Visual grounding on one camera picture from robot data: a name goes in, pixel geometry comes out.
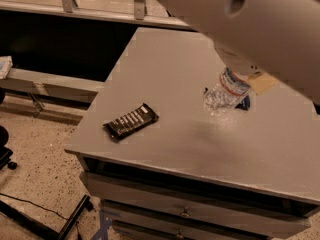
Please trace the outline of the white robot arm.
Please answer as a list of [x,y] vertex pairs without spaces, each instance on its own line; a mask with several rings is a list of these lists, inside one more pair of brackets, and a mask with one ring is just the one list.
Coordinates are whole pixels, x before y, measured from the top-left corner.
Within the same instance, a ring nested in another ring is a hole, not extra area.
[[158,0],[192,29],[320,102],[320,0]]

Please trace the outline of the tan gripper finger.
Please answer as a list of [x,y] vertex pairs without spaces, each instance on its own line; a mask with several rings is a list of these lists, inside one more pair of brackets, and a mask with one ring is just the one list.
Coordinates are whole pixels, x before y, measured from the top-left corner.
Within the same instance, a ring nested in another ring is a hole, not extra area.
[[278,80],[267,73],[257,73],[248,77],[248,83],[256,95],[261,95],[278,83]]

